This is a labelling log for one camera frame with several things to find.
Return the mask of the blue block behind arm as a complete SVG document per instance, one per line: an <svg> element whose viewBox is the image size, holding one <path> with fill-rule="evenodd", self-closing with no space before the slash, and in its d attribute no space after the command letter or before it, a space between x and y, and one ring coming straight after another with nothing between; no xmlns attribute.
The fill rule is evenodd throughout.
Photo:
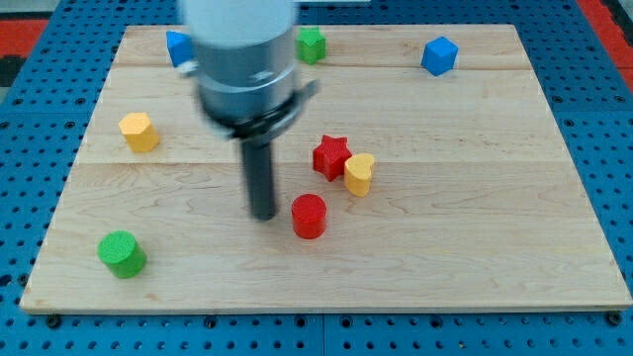
<svg viewBox="0 0 633 356"><path fill-rule="evenodd" d="M174 67L178 67L194 58L191 37L187 34L167 31L166 47Z"/></svg>

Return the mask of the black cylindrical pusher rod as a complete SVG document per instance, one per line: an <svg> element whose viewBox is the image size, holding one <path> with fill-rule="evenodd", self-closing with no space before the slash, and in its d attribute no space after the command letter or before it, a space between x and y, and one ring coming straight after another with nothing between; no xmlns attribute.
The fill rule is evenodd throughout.
<svg viewBox="0 0 633 356"><path fill-rule="evenodd" d="M271 144L242 141L240 150L251 215L269 221L277 214Z"/></svg>

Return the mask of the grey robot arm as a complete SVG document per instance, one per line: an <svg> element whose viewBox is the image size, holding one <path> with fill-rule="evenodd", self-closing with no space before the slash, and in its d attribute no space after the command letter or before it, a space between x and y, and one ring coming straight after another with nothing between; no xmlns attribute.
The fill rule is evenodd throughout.
<svg viewBox="0 0 633 356"><path fill-rule="evenodd" d="M302 84L293 0L182 0L199 103L208 120L240 143L251 215L277 214L272 142L317 92Z"/></svg>

